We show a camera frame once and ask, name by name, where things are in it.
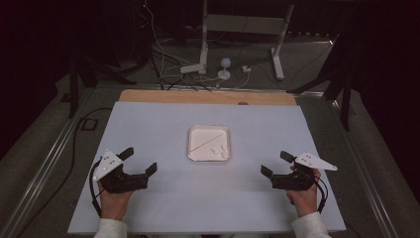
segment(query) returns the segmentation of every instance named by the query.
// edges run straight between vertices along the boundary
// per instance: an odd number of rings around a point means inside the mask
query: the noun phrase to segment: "floor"
[[[155,51],[164,50],[168,60],[163,61],[162,67],[159,58],[161,54],[156,54],[157,71],[164,76],[164,89],[282,92],[315,78],[333,47],[333,42],[327,38],[287,36],[280,52],[285,79],[278,81],[274,78],[268,52],[276,40],[261,36],[236,37],[239,39],[235,41],[223,35],[214,38],[215,41],[209,44],[211,49],[206,77],[192,73],[185,78],[180,78],[179,66],[175,65],[170,56],[176,57],[182,64],[198,62],[200,40],[190,39],[186,44],[180,44],[165,36],[159,37],[159,45],[154,45]],[[222,58],[231,59],[228,70],[232,77],[221,82],[214,78],[222,69]],[[251,67],[249,75],[242,72],[243,65]],[[158,76],[151,63],[128,78],[137,82],[137,85],[130,88],[159,89]],[[331,236],[358,237],[360,234],[360,237],[369,238],[420,237],[419,204],[369,118],[360,97],[355,91],[352,92],[349,118],[351,131],[346,132],[337,120],[340,98],[337,103],[328,102],[320,97],[322,93],[318,93],[324,91],[327,85],[324,83],[312,88],[311,92],[299,96],[297,103],[307,118],[319,155],[340,168],[338,173],[328,173],[328,177],[343,218],[348,223],[348,230],[332,233]],[[69,105],[60,102],[62,95],[68,92],[68,76],[57,83],[57,88],[59,95],[56,99],[0,163],[0,224],[3,224],[2,229],[6,229],[7,221],[19,207],[19,201],[24,197],[39,167],[48,158],[54,158],[49,163],[52,169],[46,174],[48,179],[35,189],[38,199],[31,199],[26,213],[18,219],[20,222],[12,224],[16,225],[16,230],[24,228],[20,237],[92,237],[67,234],[66,230],[110,111],[100,110],[91,114],[90,117],[99,121],[95,131],[71,133],[76,120],[67,119]],[[126,88],[129,87],[104,76],[101,76],[96,88],[81,87],[81,105],[76,118],[97,108],[112,107]],[[61,190],[49,201],[69,172],[72,155],[75,158],[74,169]],[[45,208],[37,213],[46,202],[48,204]],[[24,222],[33,217],[30,223]],[[272,236],[294,237],[292,234]]]

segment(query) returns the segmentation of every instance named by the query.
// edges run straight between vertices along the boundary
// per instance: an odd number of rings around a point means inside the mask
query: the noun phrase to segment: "table surface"
[[[193,125],[226,126],[231,159],[189,160],[188,130]],[[124,220],[129,232],[142,234],[290,232],[294,207],[283,190],[271,188],[260,167],[286,175],[290,164],[278,157],[281,150],[317,155],[300,107],[283,93],[126,90],[114,106],[94,162],[106,149],[118,154],[128,147],[134,147],[135,155],[124,163],[127,174],[141,174],[153,162],[158,164],[149,188],[133,195]],[[323,220],[329,230],[344,230],[329,190]],[[86,181],[69,233],[97,230],[90,201]]]

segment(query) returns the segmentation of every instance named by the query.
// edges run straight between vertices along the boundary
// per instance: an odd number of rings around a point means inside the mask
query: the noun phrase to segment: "plate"
[[[227,161],[231,158],[229,129],[195,125],[189,129],[188,157],[193,161]]]

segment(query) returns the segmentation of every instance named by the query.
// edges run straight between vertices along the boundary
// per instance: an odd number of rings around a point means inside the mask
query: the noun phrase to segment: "gray floor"
[[[186,45],[175,41],[162,40],[165,52],[192,63],[198,62],[200,41],[189,40]],[[246,47],[211,49],[208,58],[207,77],[214,78],[220,70],[220,59],[230,57],[233,77],[215,88],[217,80],[205,81],[211,90],[231,90],[245,83],[247,76],[241,73],[242,65],[250,65],[250,79],[237,90],[281,91],[301,85],[316,77],[323,61],[332,48],[329,39],[319,37],[286,38],[281,49],[281,61],[285,80],[274,79],[268,50],[274,46],[275,39]],[[174,66],[170,62],[165,68]],[[167,75],[177,75],[178,70],[169,69]],[[205,90],[186,77],[183,83]],[[138,82],[135,88],[158,89],[157,76],[148,65],[129,77]],[[169,77],[175,82],[180,77]],[[328,83],[311,91],[322,92]],[[4,228],[13,214],[18,201],[24,195],[42,162],[49,156],[55,141],[63,128],[72,121],[66,118],[69,105],[59,102],[68,91],[68,77],[57,83],[59,95],[50,103],[31,128],[21,137],[12,150],[0,163],[0,224]],[[79,116],[99,107],[112,107],[122,90],[127,88],[103,79],[95,89],[84,89]],[[191,89],[187,85],[177,85],[172,89]],[[297,98],[298,104],[307,118],[318,153],[322,158],[337,165],[336,173],[328,173],[340,210],[345,221],[362,237],[420,237],[420,207],[405,183],[398,167],[393,161],[385,143],[363,107],[358,94],[352,92],[350,124],[352,131],[345,132],[337,121],[337,107],[334,102],[322,100],[320,93],[306,93]],[[92,118],[99,120],[96,131],[77,132],[74,170],[62,190],[49,205],[30,224],[22,237],[79,237],[66,233],[75,204],[87,177],[96,149],[110,111],[98,111]],[[43,187],[39,198],[28,217],[46,202],[52,192],[65,177],[71,161],[72,135],[62,144],[62,150],[55,150],[57,158],[52,173]],[[333,237],[357,237],[352,229],[331,234]],[[292,234],[279,234],[278,237],[293,237]]]

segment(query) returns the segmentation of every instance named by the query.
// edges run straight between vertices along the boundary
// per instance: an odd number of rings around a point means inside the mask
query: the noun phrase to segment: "hand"
[[[320,173],[318,170],[312,170],[315,177],[320,177]],[[304,191],[295,191],[295,190],[288,190],[287,197],[290,201],[293,201],[294,207],[296,208],[297,216],[302,217],[305,215],[309,215],[313,212],[316,212],[317,209],[317,186],[314,183],[309,189]]]
[[[104,189],[100,181],[98,186],[100,191]],[[134,191],[109,193],[107,190],[103,190],[101,193],[101,218],[121,221],[126,214],[130,196],[133,193]]]

